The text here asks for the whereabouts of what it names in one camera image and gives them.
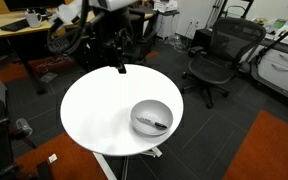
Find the white round table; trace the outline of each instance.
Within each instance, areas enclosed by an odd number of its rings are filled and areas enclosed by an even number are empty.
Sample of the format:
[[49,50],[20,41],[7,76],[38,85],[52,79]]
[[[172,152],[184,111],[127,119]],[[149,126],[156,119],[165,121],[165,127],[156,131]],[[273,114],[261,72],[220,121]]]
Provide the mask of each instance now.
[[[183,115],[183,99],[175,84],[153,69],[125,65],[127,73],[104,67],[76,81],[65,94],[61,119],[68,135],[82,147],[108,156],[129,156],[167,140]],[[166,104],[173,124],[160,136],[149,136],[131,125],[132,107],[147,99]]]

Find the monitor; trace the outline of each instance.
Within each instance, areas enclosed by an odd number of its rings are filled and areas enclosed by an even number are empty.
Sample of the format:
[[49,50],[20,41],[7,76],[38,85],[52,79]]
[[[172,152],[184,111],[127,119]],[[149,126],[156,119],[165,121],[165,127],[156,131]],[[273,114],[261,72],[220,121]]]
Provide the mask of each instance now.
[[35,10],[43,13],[45,8],[56,8],[65,4],[64,0],[4,0],[9,11]]

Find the white bowl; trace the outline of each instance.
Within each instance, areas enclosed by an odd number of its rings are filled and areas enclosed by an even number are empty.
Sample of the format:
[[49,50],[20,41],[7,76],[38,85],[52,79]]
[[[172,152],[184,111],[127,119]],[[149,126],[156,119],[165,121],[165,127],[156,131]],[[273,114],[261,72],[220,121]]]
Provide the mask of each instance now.
[[[137,119],[141,117],[163,124],[167,129],[161,129]],[[144,100],[137,103],[132,108],[131,121],[133,127],[141,133],[147,135],[161,135],[167,132],[171,127],[173,123],[173,114],[170,108],[160,101]]]

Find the drawer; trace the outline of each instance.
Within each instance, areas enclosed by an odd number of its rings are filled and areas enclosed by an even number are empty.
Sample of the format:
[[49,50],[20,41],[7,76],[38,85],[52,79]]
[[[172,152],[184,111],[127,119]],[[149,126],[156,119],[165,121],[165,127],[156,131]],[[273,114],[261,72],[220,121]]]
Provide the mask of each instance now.
[[268,59],[262,59],[258,71],[263,79],[288,91],[288,67]]
[[264,58],[288,67],[287,53],[283,53],[276,50],[270,50],[269,52],[267,52]]

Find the chair base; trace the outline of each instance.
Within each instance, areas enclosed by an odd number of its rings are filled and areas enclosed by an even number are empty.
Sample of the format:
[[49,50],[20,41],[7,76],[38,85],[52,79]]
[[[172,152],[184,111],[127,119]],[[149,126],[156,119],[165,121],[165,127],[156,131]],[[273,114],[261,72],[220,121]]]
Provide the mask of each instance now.
[[[227,89],[225,89],[225,88],[223,88],[223,87],[221,87],[221,86],[206,83],[206,82],[204,82],[204,81],[202,81],[202,80],[200,80],[200,79],[197,79],[193,74],[190,74],[190,73],[187,73],[187,72],[183,72],[182,78],[183,78],[183,79],[186,79],[187,77],[191,77],[191,78],[193,78],[193,79],[198,80],[198,81],[201,83],[202,90],[204,90],[204,89],[206,90],[207,95],[208,95],[208,99],[209,99],[209,103],[206,104],[206,107],[207,107],[208,109],[213,108],[213,106],[214,106],[214,104],[215,104],[215,102],[214,102],[214,100],[213,100],[212,93],[211,93],[211,88],[215,88],[215,89],[218,89],[218,90],[223,91],[222,95],[223,95],[224,97],[228,97],[228,96],[230,95],[230,91],[228,91]],[[187,86],[187,87],[180,88],[180,92],[181,92],[182,94],[184,94],[186,90],[195,88],[195,87],[197,87],[197,86],[198,86],[198,84],[190,85],[190,86]]]

